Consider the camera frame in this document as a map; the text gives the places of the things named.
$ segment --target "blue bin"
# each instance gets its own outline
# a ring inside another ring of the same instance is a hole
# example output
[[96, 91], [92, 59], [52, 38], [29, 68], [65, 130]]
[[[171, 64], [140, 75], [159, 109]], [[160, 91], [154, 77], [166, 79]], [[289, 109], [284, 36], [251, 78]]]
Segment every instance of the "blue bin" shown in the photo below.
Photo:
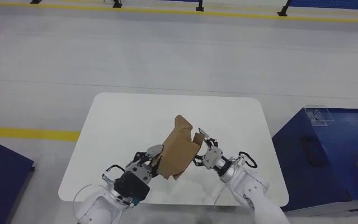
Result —
[[285, 212], [358, 200], [358, 109], [328, 110], [333, 123], [313, 126], [302, 108], [272, 138], [290, 197]]

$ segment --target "white table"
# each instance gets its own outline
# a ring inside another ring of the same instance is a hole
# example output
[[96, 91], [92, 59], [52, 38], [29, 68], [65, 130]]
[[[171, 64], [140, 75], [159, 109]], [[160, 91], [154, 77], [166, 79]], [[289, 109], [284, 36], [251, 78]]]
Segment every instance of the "white table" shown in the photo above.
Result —
[[[113, 164], [125, 166], [137, 151], [161, 144], [174, 127], [176, 115], [202, 128], [228, 158], [239, 151], [249, 153], [256, 169], [271, 184], [267, 197], [280, 206], [288, 192], [267, 128], [261, 104], [253, 98], [101, 93], [93, 101], [81, 135], [59, 188], [64, 201], [72, 201], [87, 184], [102, 184], [104, 170]], [[200, 153], [206, 151], [203, 144]], [[158, 176], [149, 183], [143, 203], [212, 205], [223, 185], [213, 170], [191, 164], [178, 181]], [[83, 201], [91, 191], [81, 193]], [[217, 205], [238, 203], [225, 189]]]

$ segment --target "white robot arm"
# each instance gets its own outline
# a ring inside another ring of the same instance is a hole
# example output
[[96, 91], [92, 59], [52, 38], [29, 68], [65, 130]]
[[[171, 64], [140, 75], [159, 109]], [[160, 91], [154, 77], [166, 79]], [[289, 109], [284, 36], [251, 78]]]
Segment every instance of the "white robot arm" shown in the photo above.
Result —
[[[195, 156], [195, 166], [205, 166], [208, 170], [215, 170], [219, 179], [232, 192], [235, 200], [242, 206], [252, 209], [256, 224], [289, 224], [288, 219], [273, 202], [265, 197], [270, 184], [264, 181], [256, 172], [246, 169], [244, 165], [256, 168], [257, 164], [245, 152], [239, 157], [227, 159], [218, 147], [218, 142], [201, 129], [208, 146], [202, 156]], [[75, 213], [78, 223], [109, 224], [120, 223], [123, 211], [133, 208], [144, 200], [149, 192], [148, 183], [156, 177], [160, 162], [152, 167], [150, 161], [163, 150], [163, 146], [156, 145], [147, 152], [137, 152], [132, 162], [125, 169], [118, 165], [111, 166], [103, 174], [102, 179], [107, 187], [89, 196]], [[124, 174], [115, 180], [110, 180], [106, 174], [113, 167], [122, 169]]]
[[251, 168], [257, 168], [250, 155], [240, 152], [237, 159], [227, 159], [218, 147], [216, 139], [210, 138], [202, 129], [199, 129], [199, 132], [205, 136], [204, 141], [208, 150], [202, 156], [195, 156], [195, 166], [215, 170], [235, 200], [242, 206], [253, 209], [256, 224], [289, 224], [281, 208], [265, 197], [270, 183], [264, 181], [256, 172], [244, 167], [246, 164]]

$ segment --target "yellow floor stripe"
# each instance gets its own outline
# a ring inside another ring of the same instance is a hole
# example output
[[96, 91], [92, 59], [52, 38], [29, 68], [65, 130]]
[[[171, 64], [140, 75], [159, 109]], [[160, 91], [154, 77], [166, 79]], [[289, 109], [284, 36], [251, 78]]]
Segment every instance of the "yellow floor stripe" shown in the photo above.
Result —
[[57, 8], [57, 9], [66, 9], [66, 10], [97, 10], [97, 11], [100, 10], [100, 11], [123, 11], [123, 12], [144, 12], [144, 13], [167, 13], [167, 14], [169, 13], [169, 14], [200, 15], [200, 16], [264, 18], [264, 19], [272, 19], [272, 20], [358, 22], [358, 19], [349, 19], [349, 18], [323, 18], [323, 17], [298, 17], [298, 16], [280, 17], [277, 15], [255, 15], [255, 14], [224, 13], [224, 12], [195, 12], [195, 11], [160, 10], [160, 9], [148, 9], [148, 8], [110, 8], [110, 7], [98, 7], [98, 6], [66, 6], [66, 5], [55, 5], [55, 4], [28, 4], [28, 3], [0, 3], [0, 6]]
[[1, 128], [0, 138], [32, 138], [76, 142], [80, 132], [63, 130], [40, 130], [22, 128]]
[[[152, 4], [152, 6], [157, 6], [157, 7], [182, 7], [182, 8], [193, 8], [195, 7], [194, 5], [190, 5], [190, 4], [160, 4], [160, 3], [155, 3]], [[244, 8], [244, 7], [233, 7], [233, 6], [206, 6], [205, 4], [203, 5], [204, 8], [213, 8], [213, 9], [218, 9], [218, 10], [238, 10], [238, 11], [251, 11], [251, 12], [272, 12], [272, 13], [276, 13], [277, 11], [281, 10], [279, 9], [270, 9], [270, 8]], [[325, 11], [302, 11], [302, 10], [293, 10], [292, 8], [289, 8], [287, 13], [301, 13], [301, 14], [311, 14], [311, 15], [316, 15], [316, 14], [320, 14], [320, 15], [341, 15], [341, 16], [358, 16], [357, 12], [325, 12]]]

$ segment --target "concrete floor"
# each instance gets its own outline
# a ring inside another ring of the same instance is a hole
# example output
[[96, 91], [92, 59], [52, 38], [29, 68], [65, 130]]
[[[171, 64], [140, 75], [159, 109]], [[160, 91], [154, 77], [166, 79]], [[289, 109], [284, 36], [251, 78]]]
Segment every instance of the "concrete floor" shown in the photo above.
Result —
[[[307, 104], [358, 107], [356, 24], [20, 7], [1, 7], [0, 21], [0, 127], [81, 130], [100, 92], [254, 97], [271, 135]], [[58, 197], [75, 143], [0, 144], [37, 167], [12, 224], [75, 223]], [[141, 204], [123, 221], [179, 222], [251, 219], [241, 208]]]

